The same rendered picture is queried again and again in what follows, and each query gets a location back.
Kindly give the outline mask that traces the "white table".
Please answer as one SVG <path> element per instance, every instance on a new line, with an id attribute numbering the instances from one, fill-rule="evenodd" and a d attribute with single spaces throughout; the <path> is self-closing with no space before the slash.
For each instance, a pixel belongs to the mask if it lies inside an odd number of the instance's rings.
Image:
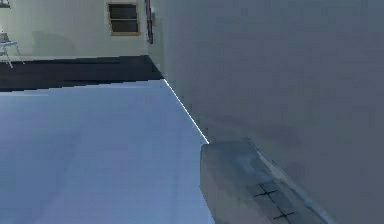
<path id="1" fill-rule="evenodd" d="M 17 57 L 20 59 L 21 63 L 24 64 L 25 61 L 23 60 L 23 58 L 21 56 L 18 42 L 17 41 L 11 41 L 9 39 L 7 33 L 0 32 L 0 49 L 1 49 L 0 56 L 5 56 L 6 57 L 5 62 L 10 66 L 10 68 L 13 68 L 12 60 L 11 60 L 9 53 L 8 53 L 9 47 L 15 48 Z"/>

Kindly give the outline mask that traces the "wood framed window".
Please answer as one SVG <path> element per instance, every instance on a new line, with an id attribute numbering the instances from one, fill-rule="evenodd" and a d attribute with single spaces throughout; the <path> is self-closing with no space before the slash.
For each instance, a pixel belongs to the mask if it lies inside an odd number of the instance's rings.
<path id="1" fill-rule="evenodd" d="M 136 3 L 109 2 L 107 11 L 112 35 L 136 36 L 140 34 L 139 13 Z"/>

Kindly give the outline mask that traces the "dark red framed picture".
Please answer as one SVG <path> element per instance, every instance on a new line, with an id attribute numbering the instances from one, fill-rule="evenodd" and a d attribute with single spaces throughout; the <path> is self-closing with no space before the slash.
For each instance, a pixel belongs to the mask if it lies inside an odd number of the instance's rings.
<path id="1" fill-rule="evenodd" d="M 147 41 L 149 44 L 153 44 L 153 10 L 151 7 L 151 0 L 144 0 L 145 12 L 146 12 L 146 23 L 147 23 Z"/>

